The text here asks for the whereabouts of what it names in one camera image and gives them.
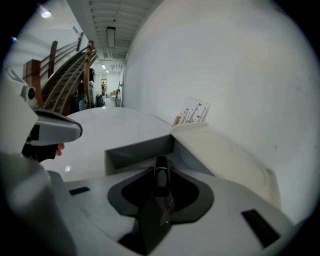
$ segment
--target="ceiling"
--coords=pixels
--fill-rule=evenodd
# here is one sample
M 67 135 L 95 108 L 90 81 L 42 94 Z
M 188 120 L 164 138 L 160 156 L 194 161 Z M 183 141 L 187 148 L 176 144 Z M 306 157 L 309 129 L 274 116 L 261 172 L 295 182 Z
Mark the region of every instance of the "ceiling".
M 98 52 L 95 63 L 120 73 L 133 37 L 156 0 L 67 1 L 86 37 L 94 41 Z M 115 27 L 114 48 L 108 47 L 107 27 Z

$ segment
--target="black slot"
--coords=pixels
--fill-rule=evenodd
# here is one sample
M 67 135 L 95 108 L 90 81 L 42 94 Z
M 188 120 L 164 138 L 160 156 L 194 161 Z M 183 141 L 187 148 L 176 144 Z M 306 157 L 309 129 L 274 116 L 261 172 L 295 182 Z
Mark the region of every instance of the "black slot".
M 71 189 L 71 190 L 69 190 L 69 193 L 70 193 L 71 196 L 75 196 L 75 195 L 87 192 L 89 190 L 90 189 L 88 187 L 83 186 L 83 187 L 79 187 L 79 188 L 76 188 L 76 189 Z
M 165 156 L 156 158 L 152 193 L 155 197 L 168 197 L 170 194 L 168 162 Z
M 275 242 L 280 236 L 254 209 L 241 212 L 264 248 Z
M 39 140 L 39 131 L 40 131 L 40 125 L 36 124 L 32 128 L 30 132 L 30 137 L 28 137 L 28 141 L 38 141 Z

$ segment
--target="floor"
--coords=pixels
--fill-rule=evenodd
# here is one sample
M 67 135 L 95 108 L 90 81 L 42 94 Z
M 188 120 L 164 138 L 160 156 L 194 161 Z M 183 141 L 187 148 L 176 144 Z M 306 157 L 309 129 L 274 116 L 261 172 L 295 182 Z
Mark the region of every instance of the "floor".
M 103 101 L 104 101 L 104 105 L 99 107 L 99 108 L 103 108 L 103 107 L 108 107 L 108 108 L 112 108 L 112 107 L 115 107 L 115 102 L 114 101 L 111 101 L 110 98 L 106 98 L 106 96 L 102 96 L 103 98 Z

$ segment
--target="white table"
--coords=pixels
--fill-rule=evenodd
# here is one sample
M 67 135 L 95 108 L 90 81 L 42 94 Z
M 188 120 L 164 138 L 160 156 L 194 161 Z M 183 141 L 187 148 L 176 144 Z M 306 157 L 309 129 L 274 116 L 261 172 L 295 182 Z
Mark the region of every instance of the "white table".
M 65 182 L 103 177 L 105 150 L 165 136 L 171 129 L 154 116 L 121 107 L 92 108 L 68 117 L 82 125 L 82 136 L 65 143 L 62 156 L 41 163 Z

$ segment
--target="white curved wall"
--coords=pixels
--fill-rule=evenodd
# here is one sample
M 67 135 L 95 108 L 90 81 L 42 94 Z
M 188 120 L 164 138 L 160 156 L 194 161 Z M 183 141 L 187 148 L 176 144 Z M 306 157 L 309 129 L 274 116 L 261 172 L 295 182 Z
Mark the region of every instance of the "white curved wall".
M 172 124 L 188 97 L 209 102 L 206 121 L 276 172 L 282 210 L 294 222 L 311 213 L 319 63 L 288 16 L 251 1 L 164 0 L 126 65 L 126 108 Z
M 10 65 L 16 74 L 22 78 L 24 64 L 32 59 L 42 61 L 50 54 L 53 41 L 57 41 L 57 49 L 77 42 L 82 32 L 74 14 L 72 13 L 66 0 L 50 0 L 45 3 L 45 7 L 51 11 L 49 18 L 42 18 L 38 12 L 35 12 L 23 27 L 17 40 L 12 43 L 10 51 L 6 55 L 5 61 Z M 83 36 L 80 49 L 88 45 L 86 35 Z M 69 47 L 59 51 L 56 56 Z M 56 72 L 67 60 L 77 53 L 73 50 L 62 60 L 54 65 Z M 43 88 L 48 81 L 48 72 L 41 78 L 41 87 Z

